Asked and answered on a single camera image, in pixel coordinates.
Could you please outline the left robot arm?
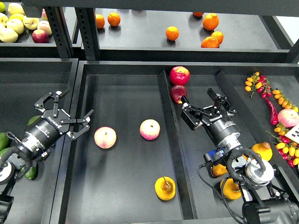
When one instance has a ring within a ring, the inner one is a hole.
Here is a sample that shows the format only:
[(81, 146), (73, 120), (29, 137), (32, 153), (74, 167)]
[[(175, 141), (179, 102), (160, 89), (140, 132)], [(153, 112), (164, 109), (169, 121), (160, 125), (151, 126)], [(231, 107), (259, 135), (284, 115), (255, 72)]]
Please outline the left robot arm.
[(23, 139), (17, 138), (11, 132), (7, 137), (17, 144), (9, 148), (0, 158), (0, 183), (5, 188), (0, 195), (0, 222), (4, 223), (14, 198), (10, 195), (14, 185), (31, 167), (44, 161), (50, 154), (50, 147), (62, 136), (76, 140), (89, 129), (90, 110), (84, 117), (77, 119), (59, 108), (59, 100), (64, 96), (61, 91), (45, 93), (35, 102), (35, 109), (42, 114), (30, 124)]

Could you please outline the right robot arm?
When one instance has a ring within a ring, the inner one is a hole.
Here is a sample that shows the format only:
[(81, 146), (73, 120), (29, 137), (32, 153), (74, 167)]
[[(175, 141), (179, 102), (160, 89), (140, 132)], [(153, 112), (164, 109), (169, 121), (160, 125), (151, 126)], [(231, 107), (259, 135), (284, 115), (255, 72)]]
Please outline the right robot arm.
[(242, 217), (232, 218), (240, 224), (297, 224), (299, 205), (289, 199), (287, 191), (272, 184), (280, 174), (252, 149), (241, 145), (240, 131), (231, 119), (236, 114), (227, 99), (211, 88), (207, 93), (214, 104), (205, 108), (195, 107), (183, 95), (181, 118), (191, 130), (203, 126), (215, 145), (215, 150), (204, 154), (204, 164), (198, 168), (222, 164), (232, 182), (241, 191)]

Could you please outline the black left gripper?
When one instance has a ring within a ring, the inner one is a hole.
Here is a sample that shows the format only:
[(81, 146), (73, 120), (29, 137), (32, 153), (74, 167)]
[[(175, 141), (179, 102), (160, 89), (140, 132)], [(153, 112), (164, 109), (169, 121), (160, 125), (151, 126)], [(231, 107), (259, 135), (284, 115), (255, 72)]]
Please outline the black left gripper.
[(27, 149), (48, 149), (63, 135), (76, 140), (90, 129), (90, 116), (94, 109), (81, 119), (72, 119), (66, 111), (59, 108), (59, 100), (68, 92), (68, 89), (49, 91), (35, 103), (35, 109), (42, 112), (42, 120), (27, 128), (24, 138)]

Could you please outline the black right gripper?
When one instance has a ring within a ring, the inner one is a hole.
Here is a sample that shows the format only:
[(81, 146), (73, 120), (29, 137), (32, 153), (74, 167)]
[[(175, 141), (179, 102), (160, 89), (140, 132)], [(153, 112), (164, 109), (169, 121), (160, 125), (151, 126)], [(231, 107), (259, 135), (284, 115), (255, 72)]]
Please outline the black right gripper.
[(212, 88), (207, 90), (214, 104), (205, 108), (195, 107), (183, 95), (181, 118), (191, 130), (203, 126), (216, 147), (235, 148), (240, 145), (240, 131), (232, 116), (236, 110), (231, 108), (227, 99), (221, 99)]

